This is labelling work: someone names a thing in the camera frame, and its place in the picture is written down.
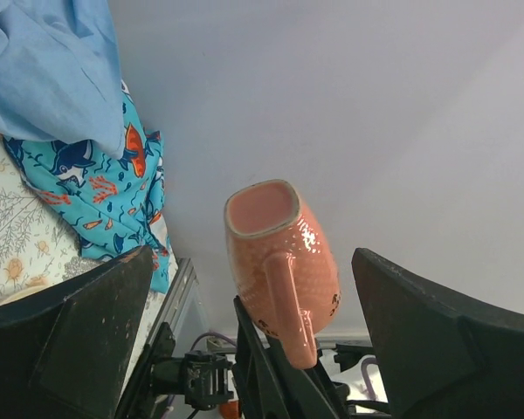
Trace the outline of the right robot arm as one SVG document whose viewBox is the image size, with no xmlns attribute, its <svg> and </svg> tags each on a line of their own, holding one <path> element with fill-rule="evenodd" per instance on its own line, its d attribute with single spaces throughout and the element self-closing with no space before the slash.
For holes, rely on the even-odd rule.
<svg viewBox="0 0 524 419">
<path fill-rule="evenodd" d="M 235 360 L 198 350 L 173 355 L 176 340 L 163 323 L 145 347 L 116 410 L 118 418 L 161 418 L 166 397 L 180 395 L 197 415 L 238 398 L 246 418 L 388 418 L 385 402 L 351 401 L 347 385 L 330 379 L 321 364 L 292 367 L 281 344 L 263 346 L 240 300 Z"/>
</svg>

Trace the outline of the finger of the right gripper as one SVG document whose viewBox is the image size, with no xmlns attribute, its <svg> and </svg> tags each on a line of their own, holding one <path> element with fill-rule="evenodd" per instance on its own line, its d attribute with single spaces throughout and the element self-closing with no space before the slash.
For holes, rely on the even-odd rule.
<svg viewBox="0 0 524 419">
<path fill-rule="evenodd" d="M 238 336 L 232 373 L 246 418 L 349 417 L 345 385 L 334 383 L 320 363 L 307 370 L 292 367 L 274 338 L 264 347 L 240 298 L 233 303 Z"/>
</svg>

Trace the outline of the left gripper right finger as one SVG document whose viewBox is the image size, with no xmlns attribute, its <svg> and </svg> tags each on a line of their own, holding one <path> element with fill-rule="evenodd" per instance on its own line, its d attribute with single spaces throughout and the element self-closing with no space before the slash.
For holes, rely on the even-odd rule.
<svg viewBox="0 0 524 419">
<path fill-rule="evenodd" d="M 524 314 L 369 249 L 352 271 L 393 417 L 524 418 Z"/>
</svg>

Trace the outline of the pink mug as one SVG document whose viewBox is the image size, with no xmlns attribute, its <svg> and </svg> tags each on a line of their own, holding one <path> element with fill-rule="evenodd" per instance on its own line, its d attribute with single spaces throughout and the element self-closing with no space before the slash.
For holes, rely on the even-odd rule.
<svg viewBox="0 0 524 419">
<path fill-rule="evenodd" d="M 280 341 L 293 367 L 314 367 L 315 335 L 341 303 L 337 264 L 317 218 L 291 183 L 273 179 L 233 194 L 224 225 L 232 276 L 252 322 Z"/>
</svg>

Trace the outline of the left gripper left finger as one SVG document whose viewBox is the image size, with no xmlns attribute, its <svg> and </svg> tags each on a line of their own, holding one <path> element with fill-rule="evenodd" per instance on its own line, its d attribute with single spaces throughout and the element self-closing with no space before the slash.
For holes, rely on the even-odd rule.
<svg viewBox="0 0 524 419">
<path fill-rule="evenodd" d="M 0 418 L 112 418 L 153 272 L 135 248 L 0 306 Z"/>
</svg>

